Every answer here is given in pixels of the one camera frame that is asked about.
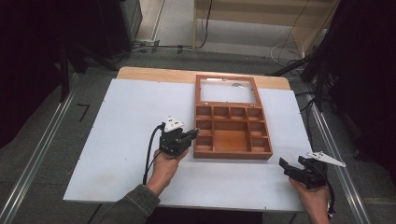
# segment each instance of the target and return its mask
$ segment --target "electrical cable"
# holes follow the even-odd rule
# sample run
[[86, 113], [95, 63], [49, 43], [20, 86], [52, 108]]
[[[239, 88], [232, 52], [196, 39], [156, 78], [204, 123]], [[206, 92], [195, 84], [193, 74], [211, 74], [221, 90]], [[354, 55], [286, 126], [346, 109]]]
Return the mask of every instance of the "electrical cable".
[[294, 59], [296, 59], [296, 56], [301, 58], [301, 55], [298, 54], [297, 52], [295, 52], [294, 50], [288, 49], [288, 52], [292, 53], [294, 56]]
[[92, 221], [93, 221], [93, 218], [96, 216], [96, 213], [99, 211], [99, 209], [100, 209], [100, 207], [102, 207], [102, 203], [100, 203], [97, 207], [96, 207], [96, 209], [95, 209], [95, 211], [92, 213], [92, 215], [91, 215], [91, 217], [90, 217], [90, 220], [88, 220], [88, 222], [87, 222], [87, 224], [90, 224]]
[[156, 133], [159, 129], [162, 129], [164, 126], [165, 126], [165, 123], [162, 123], [162, 124], [158, 125], [158, 126], [154, 129], [154, 131], [152, 132], [151, 137], [150, 137], [150, 139], [149, 139], [149, 143], [148, 143], [148, 155], [147, 155], [147, 158], [146, 158], [146, 168], [145, 168], [145, 173], [143, 174], [143, 185], [146, 185], [146, 184], [147, 184], [147, 180], [148, 180], [148, 173], [149, 173], [149, 155], [150, 155], [150, 152], [151, 152], [152, 140], [154, 139], [155, 133]]
[[280, 53], [283, 51], [283, 48], [285, 48], [285, 45], [286, 45], [286, 43], [287, 43], [287, 41], [288, 41], [288, 39], [289, 39], [289, 37], [290, 37], [291, 32], [293, 31], [293, 29], [294, 29], [294, 27], [295, 27], [295, 25], [296, 25], [296, 23], [297, 23], [297, 20], [300, 19], [301, 15], [303, 14], [303, 12], [304, 12], [305, 9], [306, 9], [306, 6], [308, 6], [308, 3], [309, 3], [309, 0], [306, 0], [305, 6], [303, 7], [303, 10], [301, 10], [300, 14], [298, 15], [298, 17], [297, 17], [296, 20], [294, 21], [294, 24], [291, 26], [291, 29], [290, 29], [289, 34], [288, 34], [288, 37], [286, 38], [285, 43], [283, 43], [282, 50], [277, 54], [277, 60], [278, 60], [278, 61], [279, 61]]
[[289, 220], [289, 224], [292, 224], [293, 223], [293, 221], [294, 221], [294, 219], [296, 218], [296, 216], [297, 216], [297, 213], [294, 213], [293, 214], [293, 216], [290, 218], [290, 220]]
[[157, 159], [157, 157], [158, 157], [161, 153], [163, 153], [163, 152], [160, 151], [157, 155], [155, 155], [154, 159], [152, 159], [151, 163], [149, 164], [148, 171], [149, 171], [149, 168], [151, 168], [152, 163], [154, 163], [155, 159]]
[[303, 112], [304, 110], [306, 110], [306, 108], [307, 108], [310, 104], [312, 104], [312, 103], [314, 102], [314, 100], [315, 100], [315, 99], [312, 99], [312, 100], [308, 101], [308, 104], [306, 104], [306, 106], [304, 106], [303, 109], [300, 109], [300, 112]]
[[274, 54], [273, 54], [273, 52], [274, 52], [274, 49], [277, 49], [279, 46], [281, 46], [282, 44], [283, 45], [285, 45], [286, 43], [295, 43], [295, 42], [301, 42], [301, 46], [302, 46], [302, 50], [304, 51], [304, 43], [303, 43], [303, 41], [301, 41], [301, 40], [290, 40], [290, 41], [286, 41], [285, 43], [280, 43], [280, 44], [278, 44], [278, 45], [276, 45], [275, 47], [273, 47], [272, 49], [271, 49], [271, 51], [270, 51], [270, 55], [271, 55], [271, 58], [274, 60], [274, 62], [276, 62], [277, 64], [279, 64], [280, 66], [282, 66], [282, 67], [286, 67], [287, 65], [286, 64], [283, 64], [283, 63], [281, 63], [280, 61], [279, 61], [279, 57], [278, 57], [278, 60], [276, 60], [275, 58], [274, 58]]
[[212, 11], [212, 4], [213, 4], [213, 0], [210, 0], [209, 10], [207, 11], [207, 17], [206, 17], [205, 39], [204, 42], [199, 47], [199, 49], [201, 49], [204, 46], [207, 40], [207, 26], [209, 24], [210, 12]]
[[158, 46], [151, 46], [151, 45], [143, 45], [143, 46], [139, 46], [137, 48], [132, 48], [131, 51], [129, 52], [134, 52], [134, 51], [139, 51], [140, 49], [144, 49], [144, 48], [151, 48], [151, 49], [156, 49], [156, 48], [180, 48], [182, 47], [183, 49], [192, 49], [191, 45], [158, 45]]
[[[183, 46], [146, 46], [146, 47], [141, 47], [141, 48], [138, 48], [138, 49], [133, 49], [133, 50], [131, 50], [131, 52], [137, 52], [137, 51], [146, 50], [146, 49], [174, 49], [174, 50], [181, 50], [180, 47], [183, 47]], [[182, 50], [195, 50], [195, 49], [192, 49], [191, 46], [186, 46], [186, 47], [183, 47]]]
[[[295, 60], [290, 60], [290, 61], [288, 61], [287, 66], [289, 66], [290, 63], [292, 63], [292, 62], [298, 62], [298, 61], [299, 60], [296, 60], [296, 59]], [[304, 69], [293, 69], [293, 70], [289, 71], [289, 73], [294, 75], [294, 76], [299, 76], [301, 74], [301, 72], [299, 70], [304, 70]]]
[[330, 205], [329, 205], [329, 209], [328, 209], [328, 216], [329, 219], [332, 217], [332, 214], [335, 213], [334, 210], [334, 203], [335, 203], [335, 195], [334, 195], [334, 190], [332, 188], [332, 184], [330, 183], [329, 179], [314, 165], [310, 165], [310, 168], [313, 168], [316, 172], [318, 172], [318, 174], [320, 174], [323, 179], [326, 181], [326, 186], [329, 189], [329, 193], [330, 193]]
[[305, 92], [295, 93], [294, 96], [310, 95], [310, 94], [315, 94], [315, 92], [314, 91], [305, 91]]
[[[111, 64], [113, 65], [113, 66], [115, 66], [115, 65], [117, 65], [118, 63], [120, 63], [124, 58], [125, 58], [125, 56], [127, 55], [127, 54], [129, 54], [129, 53], [131, 53], [132, 51], [131, 50], [129, 50], [129, 51], [127, 51], [127, 52], [123, 52], [123, 53], [121, 53], [121, 54], [118, 54], [118, 55], [115, 55], [115, 56], [113, 56], [113, 58], [118, 58], [118, 59], [115, 59], [115, 60], [113, 60], [112, 62], [111, 62]], [[99, 63], [89, 63], [89, 62], [85, 62], [88, 66], [102, 66], [101, 64], [99, 64]]]
[[311, 128], [309, 127], [309, 115], [311, 114], [311, 109], [312, 109], [312, 105], [314, 104], [315, 101], [311, 101], [311, 103], [309, 103], [308, 108], [305, 110], [306, 113], [306, 133], [308, 135], [308, 140], [309, 140], [309, 144], [311, 145], [311, 148], [314, 149], [314, 143], [312, 141], [312, 133], [311, 133]]

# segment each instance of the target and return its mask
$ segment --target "white board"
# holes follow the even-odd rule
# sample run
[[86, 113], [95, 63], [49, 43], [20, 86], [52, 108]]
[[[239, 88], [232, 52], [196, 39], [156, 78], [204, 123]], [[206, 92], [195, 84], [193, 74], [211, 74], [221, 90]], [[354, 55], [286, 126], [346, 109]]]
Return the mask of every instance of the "white board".
[[[149, 139], [168, 116], [193, 129], [194, 85], [113, 79], [64, 200], [112, 203], [142, 182]], [[194, 159], [180, 163], [162, 206], [303, 211], [279, 157], [301, 167], [312, 151], [293, 91], [259, 89], [274, 155], [268, 161]], [[160, 132], [153, 142], [158, 148]]]

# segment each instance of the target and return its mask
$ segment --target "black wire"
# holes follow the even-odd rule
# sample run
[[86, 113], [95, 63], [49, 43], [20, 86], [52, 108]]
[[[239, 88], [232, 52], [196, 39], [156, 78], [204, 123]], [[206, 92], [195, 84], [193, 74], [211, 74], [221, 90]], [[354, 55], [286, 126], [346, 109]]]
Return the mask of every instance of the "black wire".
[[185, 49], [192, 49], [191, 45], [144, 45], [144, 46], [139, 46], [137, 48], [132, 48], [132, 51], [130, 52], [134, 52], [134, 51], [139, 51], [140, 49], [156, 49], [156, 48], [174, 48], [177, 49], [179, 47], [185, 48]]
[[[289, 66], [290, 63], [292, 63], [292, 62], [297, 62], [297, 61], [300, 61], [300, 60], [296, 60], [296, 59], [295, 59], [295, 60], [290, 60], [290, 61], [288, 61], [288, 63], [286, 64], [286, 66]], [[298, 71], [297, 69], [293, 69], [293, 70], [289, 71], [289, 73], [292, 74], [292, 75], [294, 75], [294, 76], [299, 76], [299, 75], [301, 74], [301, 72]]]
[[311, 145], [311, 148], [314, 149], [314, 143], [312, 141], [312, 133], [311, 133], [311, 128], [309, 127], [309, 115], [311, 114], [311, 109], [312, 105], [314, 104], [315, 101], [311, 101], [309, 104], [308, 108], [306, 109], [306, 133], [308, 135], [308, 140], [309, 144]]
[[331, 200], [328, 213], [329, 213], [329, 215], [332, 215], [335, 213], [335, 210], [334, 210], [335, 196], [334, 196], [334, 190], [332, 189], [332, 184], [330, 183], [329, 179], [316, 166], [310, 165], [310, 167], [313, 168], [316, 172], [318, 172], [318, 174], [320, 174], [323, 177], [323, 179], [326, 181], [326, 185], [327, 185], [327, 188], [329, 189], [330, 200]]
[[158, 126], [154, 129], [154, 131], [152, 132], [151, 137], [150, 137], [150, 139], [149, 139], [149, 143], [148, 143], [148, 155], [147, 155], [147, 158], [146, 158], [146, 168], [145, 168], [145, 173], [143, 174], [143, 185], [146, 185], [147, 180], [148, 180], [148, 172], [149, 172], [149, 155], [150, 155], [150, 152], [151, 152], [152, 140], [154, 139], [155, 133], [156, 133], [159, 129], [161, 129], [161, 128], [163, 127], [163, 125], [164, 125], [164, 123], [158, 125]]
[[304, 106], [303, 109], [300, 110], [300, 112], [303, 112], [310, 104], [312, 104], [314, 102], [315, 99], [312, 99], [310, 101], [308, 101], [308, 104], [306, 104], [306, 106]]
[[[115, 66], [115, 65], [117, 65], [117, 64], [119, 64], [121, 61], [122, 61], [122, 59], [124, 59], [125, 58], [125, 56], [127, 55], [127, 54], [129, 54], [129, 53], [131, 53], [132, 51], [131, 50], [129, 50], [129, 51], [127, 51], [127, 52], [123, 52], [122, 54], [119, 54], [119, 55], [116, 55], [116, 56], [114, 56], [113, 58], [118, 58], [118, 59], [114, 59], [114, 60], [112, 60], [112, 62], [110, 62], [113, 66]], [[89, 62], [85, 62], [88, 66], [92, 66], [92, 67], [95, 67], [95, 66], [103, 66], [103, 65], [101, 65], [100, 63], [89, 63]]]
[[160, 151], [155, 157], [154, 159], [152, 159], [151, 163], [149, 164], [149, 167], [147, 169], [147, 172], [149, 172], [149, 168], [151, 168], [152, 163], [154, 163], [155, 159], [157, 159], [157, 157], [162, 153], [162, 151]]
[[301, 96], [301, 95], [311, 95], [311, 94], [315, 94], [314, 91], [305, 91], [305, 92], [299, 92], [299, 93], [295, 93], [295, 96]]
[[289, 220], [289, 224], [293, 223], [294, 219], [296, 218], [297, 213], [294, 213], [293, 216]]
[[212, 4], [213, 4], [213, 0], [210, 0], [209, 10], [207, 11], [207, 17], [206, 17], [205, 39], [204, 39], [204, 42], [202, 43], [202, 45], [199, 47], [199, 49], [201, 49], [204, 46], [204, 44], [206, 43], [206, 40], [207, 40], [207, 26], [209, 24], [210, 11], [212, 10]]
[[291, 29], [290, 29], [290, 31], [289, 31], [288, 38], [286, 38], [285, 43], [283, 43], [283, 45], [282, 45], [282, 49], [281, 49], [280, 52], [277, 54], [277, 61], [278, 61], [278, 62], [279, 62], [280, 53], [283, 51], [283, 48], [285, 48], [285, 45], [286, 45], [286, 43], [287, 43], [288, 40], [289, 40], [291, 31], [293, 31], [293, 29], [294, 29], [294, 27], [295, 27], [295, 25], [296, 25], [296, 23], [297, 23], [297, 20], [300, 19], [301, 15], [303, 14], [303, 12], [304, 12], [305, 9], [306, 9], [306, 6], [308, 6], [308, 2], [309, 2], [309, 0], [306, 0], [306, 3], [305, 3], [305, 6], [304, 6], [303, 10], [301, 10], [300, 14], [298, 15], [297, 19], [294, 21], [294, 24], [292, 25], [292, 27], [291, 27]]
[[93, 212], [92, 216], [90, 217], [90, 220], [88, 220], [87, 224], [90, 224], [93, 221], [93, 218], [96, 216], [96, 213], [99, 211], [100, 207], [102, 207], [101, 203], [96, 207], [95, 211]]
[[334, 86], [331, 74], [326, 76], [325, 84], [326, 84], [327, 88], [329, 88], [329, 89], [331, 89]]
[[295, 60], [292, 60], [292, 61], [298, 61], [298, 60], [296, 60], [296, 56], [299, 56], [301, 58], [301, 55], [296, 53], [294, 50], [288, 49], [288, 52], [292, 53], [293, 56], [294, 56]]

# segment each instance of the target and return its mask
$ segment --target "wooden box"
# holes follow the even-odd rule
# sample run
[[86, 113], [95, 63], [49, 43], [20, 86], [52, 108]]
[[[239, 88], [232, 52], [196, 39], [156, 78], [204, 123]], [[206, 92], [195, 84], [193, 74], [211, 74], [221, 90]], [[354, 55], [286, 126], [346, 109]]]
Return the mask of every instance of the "wooden box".
[[271, 141], [253, 77], [196, 78], [194, 158], [268, 160]]

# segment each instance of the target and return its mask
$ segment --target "human hand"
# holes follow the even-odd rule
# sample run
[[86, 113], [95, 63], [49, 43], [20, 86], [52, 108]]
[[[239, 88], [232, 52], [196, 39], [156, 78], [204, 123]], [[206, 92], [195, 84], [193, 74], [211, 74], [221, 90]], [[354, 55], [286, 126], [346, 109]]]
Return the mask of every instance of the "human hand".
[[309, 215], [311, 223], [326, 224], [330, 223], [327, 214], [327, 207], [329, 201], [329, 192], [325, 187], [317, 189], [306, 189], [305, 186], [289, 178], [289, 182], [297, 189], [300, 200], [302, 201], [306, 212]]
[[171, 179], [174, 177], [178, 163], [187, 155], [189, 150], [185, 150], [180, 156], [170, 157], [165, 153], [161, 153], [160, 150], [154, 152], [153, 171], [151, 178], [147, 183], [147, 187], [158, 197], [163, 190], [168, 187]]

